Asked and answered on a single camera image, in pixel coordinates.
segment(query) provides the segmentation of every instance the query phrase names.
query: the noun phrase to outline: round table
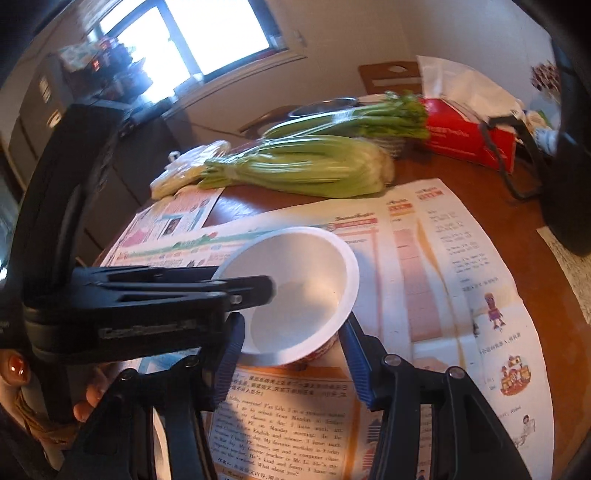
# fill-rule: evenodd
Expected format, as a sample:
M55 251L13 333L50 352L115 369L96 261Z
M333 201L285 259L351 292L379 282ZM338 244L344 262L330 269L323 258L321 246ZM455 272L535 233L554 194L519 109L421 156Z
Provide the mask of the round table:
M538 202L517 202L497 172L465 161L414 151L397 160L396 169L396 184L442 179L483 227L515 278L540 336L548 371L554 407L553 478L559 477L591 427L591 327L554 255L536 232L544 225ZM520 163L513 177L517 184L531 183ZM228 187L205 226L319 200L254 186Z

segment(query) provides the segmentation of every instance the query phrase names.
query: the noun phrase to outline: white plastic cup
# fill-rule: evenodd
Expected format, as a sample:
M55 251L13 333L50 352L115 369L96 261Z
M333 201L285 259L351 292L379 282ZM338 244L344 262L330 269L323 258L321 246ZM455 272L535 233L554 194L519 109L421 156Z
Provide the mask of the white plastic cup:
M351 248L319 228L293 227L261 235L232 254L213 279L268 275L270 304L241 310L246 338L240 363L286 365L318 350L339 330L359 290Z

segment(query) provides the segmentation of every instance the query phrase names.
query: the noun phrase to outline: window frame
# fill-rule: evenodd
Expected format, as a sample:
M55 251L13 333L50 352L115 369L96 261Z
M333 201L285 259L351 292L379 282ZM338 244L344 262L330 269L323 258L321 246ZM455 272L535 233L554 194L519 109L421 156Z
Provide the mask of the window frame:
M212 80L215 80L221 75L224 75L237 68L247 65L255 60L263 59L275 53L288 50L287 47L281 45L281 31L279 29L279 26L277 25L277 22L275 21L275 18L273 17L273 14L269 10L269 7L267 6L265 0L247 0L252 8L252 11L256 16L257 21L259 22L259 25L261 26L261 30L263 31L265 38L267 39L270 45L269 48L255 52L251 55L238 59L232 63L224 65L223 67L214 70L213 72L208 73L207 75L203 75L201 68L197 63L197 60L191 52L191 49L187 44L187 41L183 37L183 34L172 15L172 12L166 4L166 0L145 0L136 8L134 8L129 14L123 17L123 19L121 19L113 28L111 28L111 30L109 30L108 32L104 32L103 29L100 27L100 21L103 18L105 18L110 13L110 11L113 10L113 8L115 8L119 3L121 3L121 1L124 0L120 0L119 2L115 3L109 9L109 11L102 15L101 19L96 23L93 31L99 38L102 38L105 35L113 38L118 37L123 33L124 30L130 27L131 24L138 20L142 15L144 15L152 8L156 7L158 8L158 12L162 16L162 19L164 20L166 28L168 28L168 32L170 33L170 40L177 47L177 50L181 56L181 59L183 60L183 63L187 67L189 74L201 75L205 83L211 82Z

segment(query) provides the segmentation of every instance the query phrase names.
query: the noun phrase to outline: window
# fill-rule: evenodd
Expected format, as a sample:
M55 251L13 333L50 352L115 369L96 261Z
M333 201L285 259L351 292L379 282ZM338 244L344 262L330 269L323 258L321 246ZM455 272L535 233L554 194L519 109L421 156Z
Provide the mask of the window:
M265 0L122 0L94 32L116 37L154 84L153 102L191 76L205 82L284 49Z

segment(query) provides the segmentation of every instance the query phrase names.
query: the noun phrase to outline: cartoon robot illustration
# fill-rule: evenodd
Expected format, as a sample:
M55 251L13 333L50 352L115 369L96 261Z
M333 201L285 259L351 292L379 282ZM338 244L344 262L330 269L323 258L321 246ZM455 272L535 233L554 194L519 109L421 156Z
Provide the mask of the cartoon robot illustration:
M495 325L495 330L499 329L499 331L502 332L502 327L505 325L505 322L502 320L503 314L495 305L495 297L492 293L485 293L484 299L488 305L488 319Z

